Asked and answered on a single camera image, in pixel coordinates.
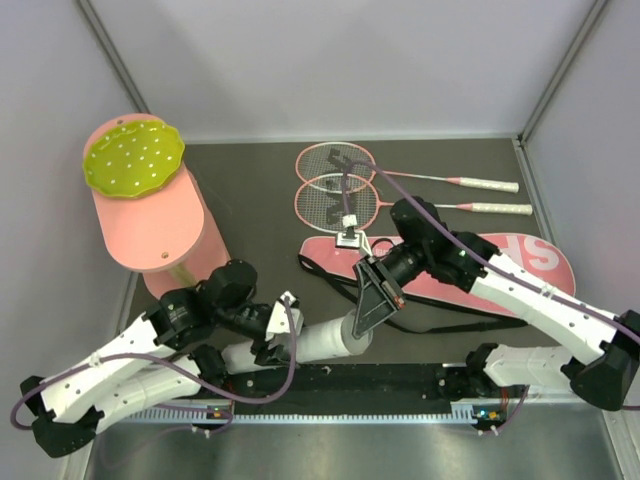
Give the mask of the white shuttlecock tube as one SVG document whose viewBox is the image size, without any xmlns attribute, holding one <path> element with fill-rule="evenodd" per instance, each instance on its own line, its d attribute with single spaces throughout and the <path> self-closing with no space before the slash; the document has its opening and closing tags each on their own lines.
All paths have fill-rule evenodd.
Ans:
<svg viewBox="0 0 640 480">
<path fill-rule="evenodd" d="M 358 356 L 363 354 L 372 343 L 372 331 L 361 338 L 353 336 L 354 310 L 343 317 L 311 326 L 304 325 L 304 315 L 299 309 L 294 308 L 292 313 L 298 330 L 296 353 L 298 364 Z M 263 365 L 256 362 L 257 357 L 251 352 L 252 341 L 225 347 L 222 358 L 227 372 L 236 375 L 287 366 L 290 336 L 285 333 L 276 336 L 274 340 L 275 343 L 269 345 L 269 349 L 275 347 L 278 357 L 274 360 L 266 360 Z"/>
</svg>

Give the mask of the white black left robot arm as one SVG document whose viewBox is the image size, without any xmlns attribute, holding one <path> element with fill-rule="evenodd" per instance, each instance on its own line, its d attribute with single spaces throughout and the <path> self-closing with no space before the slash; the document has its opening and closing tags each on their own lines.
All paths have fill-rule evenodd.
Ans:
<svg viewBox="0 0 640 480">
<path fill-rule="evenodd" d="M 200 392 L 239 400 L 224 390 L 230 361 L 207 344 L 223 328 L 249 340 L 257 367 L 293 370 L 301 329 L 291 292 L 273 303 L 253 300 L 257 272 L 231 260 L 194 287 L 171 290 L 123 332 L 63 372 L 20 385 L 37 445 L 51 458 L 70 455 L 113 424 L 154 406 Z"/>
</svg>

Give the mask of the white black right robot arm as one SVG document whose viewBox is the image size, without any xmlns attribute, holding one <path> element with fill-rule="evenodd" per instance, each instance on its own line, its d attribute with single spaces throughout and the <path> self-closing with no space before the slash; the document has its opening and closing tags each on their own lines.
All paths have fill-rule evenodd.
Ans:
<svg viewBox="0 0 640 480">
<path fill-rule="evenodd" d="M 401 243 L 353 267 L 358 300 L 352 334 L 360 338 L 406 304 L 404 288 L 421 274 L 498 305 L 551 337 L 557 347 L 483 344 L 466 360 L 467 384 L 487 396 L 500 386 L 569 389 L 592 406 L 623 409 L 639 368 L 639 315 L 598 309 L 564 293 L 471 232 L 450 231 L 420 197 L 390 212 Z"/>
</svg>

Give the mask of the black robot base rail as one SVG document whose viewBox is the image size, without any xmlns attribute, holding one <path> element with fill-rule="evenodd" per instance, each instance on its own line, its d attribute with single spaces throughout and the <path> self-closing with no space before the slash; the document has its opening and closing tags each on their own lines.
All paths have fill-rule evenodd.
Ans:
<svg viewBox="0 0 640 480">
<path fill-rule="evenodd" d="M 463 367 L 441 364 L 306 364 L 274 402 L 239 403 L 244 415 L 391 415 L 449 413 L 460 400 L 504 407 L 508 389 L 475 385 Z"/>
</svg>

